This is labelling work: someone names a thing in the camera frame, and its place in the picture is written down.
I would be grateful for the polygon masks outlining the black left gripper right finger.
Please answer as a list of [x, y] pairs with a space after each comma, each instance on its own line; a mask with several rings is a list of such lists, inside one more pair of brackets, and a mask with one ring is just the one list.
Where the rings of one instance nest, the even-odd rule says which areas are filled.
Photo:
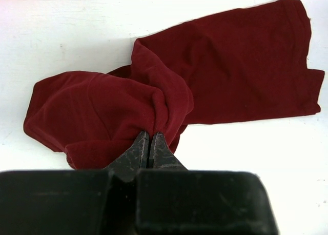
[[148, 168], [169, 171], [187, 171], [169, 149], [163, 133], [154, 134], [148, 153]]

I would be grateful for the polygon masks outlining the dark red t-shirt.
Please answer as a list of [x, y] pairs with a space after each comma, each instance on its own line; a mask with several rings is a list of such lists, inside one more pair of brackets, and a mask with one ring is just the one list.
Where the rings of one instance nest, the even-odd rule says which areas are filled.
[[188, 21], [136, 39], [129, 65], [37, 82], [24, 132], [74, 169], [102, 169], [142, 131], [175, 151], [190, 124], [313, 115], [324, 72], [307, 66], [310, 39], [300, 0]]

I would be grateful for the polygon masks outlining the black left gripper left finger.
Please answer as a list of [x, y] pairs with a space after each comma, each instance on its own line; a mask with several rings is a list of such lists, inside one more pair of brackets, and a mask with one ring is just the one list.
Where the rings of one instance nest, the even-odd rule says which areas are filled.
[[148, 167], [149, 134], [139, 133], [133, 144], [104, 170], [114, 173], [123, 182], [133, 182], [139, 169]]

